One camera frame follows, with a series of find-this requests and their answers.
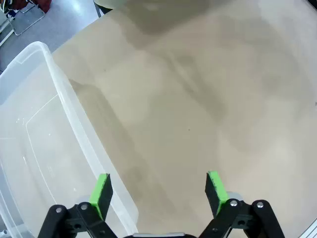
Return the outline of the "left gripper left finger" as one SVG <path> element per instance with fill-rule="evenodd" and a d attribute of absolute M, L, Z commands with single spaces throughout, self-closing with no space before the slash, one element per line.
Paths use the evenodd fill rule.
<path fill-rule="evenodd" d="M 69 209 L 59 204 L 49 208 L 38 237 L 75 238 L 78 233 L 87 233 L 91 238 L 115 238 L 106 223 L 112 195 L 110 174 L 99 175 L 88 202 Z"/>

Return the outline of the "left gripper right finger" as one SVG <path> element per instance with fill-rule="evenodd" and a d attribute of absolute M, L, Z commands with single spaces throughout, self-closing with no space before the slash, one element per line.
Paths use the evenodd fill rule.
<path fill-rule="evenodd" d="M 216 171 L 207 172 L 205 193 L 213 219 L 199 235 L 201 238 L 227 238 L 233 229 L 243 230 L 248 238 L 285 237 L 277 217 L 266 200 L 247 204 L 229 198 Z"/>

